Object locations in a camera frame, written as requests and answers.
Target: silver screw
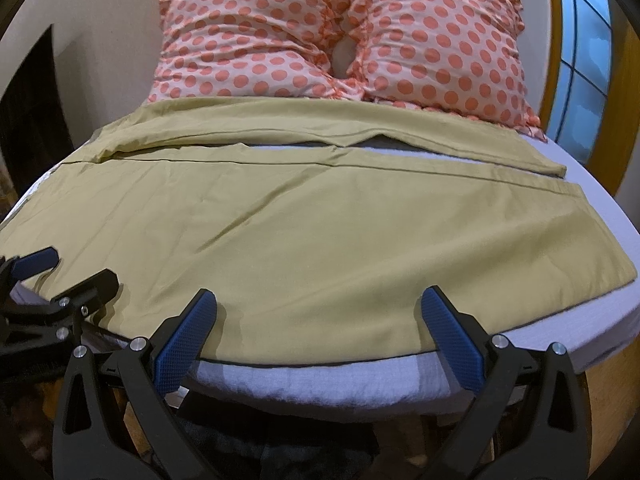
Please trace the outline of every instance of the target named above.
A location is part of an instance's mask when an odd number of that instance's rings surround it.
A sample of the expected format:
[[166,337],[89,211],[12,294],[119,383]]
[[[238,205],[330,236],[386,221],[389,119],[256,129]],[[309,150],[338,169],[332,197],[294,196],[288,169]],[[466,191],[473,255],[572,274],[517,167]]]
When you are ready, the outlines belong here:
[[129,347],[135,352],[140,352],[145,346],[146,339],[143,337],[137,337],[131,343],[129,343]]
[[60,341],[64,341],[67,337],[69,337],[69,329],[66,326],[61,326],[56,330],[56,337]]
[[491,338],[491,343],[496,348],[507,348],[507,346],[509,346],[509,340],[506,338],[506,336],[503,336],[502,334],[494,335]]
[[74,357],[81,358],[86,354],[86,346],[80,345],[74,348]]
[[553,343],[551,345],[551,349],[554,351],[554,354],[556,355],[566,354],[566,346],[564,346],[562,343]]

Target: pillowcase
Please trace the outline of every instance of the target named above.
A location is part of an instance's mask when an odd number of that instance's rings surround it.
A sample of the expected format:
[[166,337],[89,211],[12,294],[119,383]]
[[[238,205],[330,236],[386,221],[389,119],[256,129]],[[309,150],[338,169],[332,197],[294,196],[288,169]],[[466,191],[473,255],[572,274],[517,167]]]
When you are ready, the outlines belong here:
[[362,98],[328,54],[347,0],[161,0],[149,102],[192,96]]
[[526,102],[520,0],[351,0],[348,75],[365,97],[540,126]]

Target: bed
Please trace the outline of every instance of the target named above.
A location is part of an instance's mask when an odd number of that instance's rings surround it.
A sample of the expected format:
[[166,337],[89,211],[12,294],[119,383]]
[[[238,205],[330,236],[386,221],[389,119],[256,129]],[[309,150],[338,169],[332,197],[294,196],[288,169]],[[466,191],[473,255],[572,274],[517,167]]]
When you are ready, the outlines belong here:
[[[130,101],[131,96],[120,96],[117,102],[111,102],[112,110],[102,109],[96,116],[111,116],[114,110],[119,113],[130,108]],[[76,131],[87,128],[86,123],[70,126],[77,128]],[[80,143],[79,139],[75,140],[76,144]],[[543,155],[567,167],[566,179],[580,184],[625,253],[636,266],[640,265],[640,235],[613,199],[559,146],[552,142],[528,142]],[[392,156],[447,158],[398,150],[397,146],[368,149]],[[640,332],[639,306],[640,284],[633,282],[601,298],[513,330],[508,336],[517,345],[528,348],[546,348],[548,343],[560,340],[570,350],[576,369],[582,371],[624,348],[636,337]],[[567,331],[568,326],[574,328],[572,332]],[[383,418],[406,412],[458,412],[470,400],[435,352],[314,367],[249,367],[200,361],[194,365],[186,386],[268,412],[332,420]]]

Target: yellow blanket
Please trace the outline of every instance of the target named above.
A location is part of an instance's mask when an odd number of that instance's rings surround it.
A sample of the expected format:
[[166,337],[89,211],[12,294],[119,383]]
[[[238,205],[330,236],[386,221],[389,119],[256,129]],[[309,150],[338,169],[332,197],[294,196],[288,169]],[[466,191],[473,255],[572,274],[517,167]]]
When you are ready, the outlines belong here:
[[[346,147],[376,135],[492,164]],[[308,140],[331,146],[241,144]],[[30,283],[45,297],[114,270],[123,287],[99,322],[125,336],[151,335],[206,287],[219,314],[204,358],[388,358],[434,348],[418,305],[433,284],[498,332],[635,279],[580,187],[531,171],[564,167],[511,130],[445,114],[304,99],[162,102],[65,160],[2,227],[0,246],[58,248],[59,267]]]

